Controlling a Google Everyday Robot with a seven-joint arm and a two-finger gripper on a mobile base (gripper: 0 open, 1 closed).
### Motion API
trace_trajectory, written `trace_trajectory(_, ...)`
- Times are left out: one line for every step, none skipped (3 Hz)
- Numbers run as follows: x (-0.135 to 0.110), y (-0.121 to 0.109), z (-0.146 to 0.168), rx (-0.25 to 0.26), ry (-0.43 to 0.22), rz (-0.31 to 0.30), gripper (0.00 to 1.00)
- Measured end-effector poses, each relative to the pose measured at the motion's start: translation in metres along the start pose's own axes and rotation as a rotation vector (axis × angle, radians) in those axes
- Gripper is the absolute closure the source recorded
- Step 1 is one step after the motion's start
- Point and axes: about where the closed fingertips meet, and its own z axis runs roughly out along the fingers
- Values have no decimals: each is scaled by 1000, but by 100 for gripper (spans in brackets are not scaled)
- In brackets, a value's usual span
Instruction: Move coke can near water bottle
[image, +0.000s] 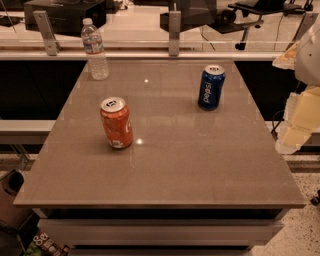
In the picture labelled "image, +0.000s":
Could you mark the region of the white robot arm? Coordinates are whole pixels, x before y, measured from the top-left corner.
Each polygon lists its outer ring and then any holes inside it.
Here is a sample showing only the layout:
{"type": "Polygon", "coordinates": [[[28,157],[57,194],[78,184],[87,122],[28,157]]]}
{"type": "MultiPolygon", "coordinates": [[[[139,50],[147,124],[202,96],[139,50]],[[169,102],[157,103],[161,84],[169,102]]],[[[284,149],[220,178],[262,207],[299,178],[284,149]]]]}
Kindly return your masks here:
{"type": "Polygon", "coordinates": [[[312,25],[273,65],[292,69],[295,78],[307,85],[300,94],[289,95],[279,126],[275,148],[288,155],[298,151],[320,127],[320,25],[312,25]]]}

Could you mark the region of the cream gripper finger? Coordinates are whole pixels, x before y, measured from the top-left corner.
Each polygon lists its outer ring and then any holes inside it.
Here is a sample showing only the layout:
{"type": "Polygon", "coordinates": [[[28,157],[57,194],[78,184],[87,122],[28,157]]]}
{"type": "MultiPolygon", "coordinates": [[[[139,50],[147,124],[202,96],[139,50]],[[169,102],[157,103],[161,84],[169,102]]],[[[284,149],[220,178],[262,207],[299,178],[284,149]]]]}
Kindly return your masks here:
{"type": "Polygon", "coordinates": [[[302,93],[291,93],[286,102],[284,121],[279,126],[275,149],[289,155],[298,151],[320,127],[320,87],[308,86],[302,93]]]}
{"type": "Polygon", "coordinates": [[[298,42],[294,43],[292,46],[289,47],[288,50],[286,50],[283,54],[277,57],[272,62],[272,65],[280,69],[293,70],[295,68],[297,48],[298,48],[298,42]]]}

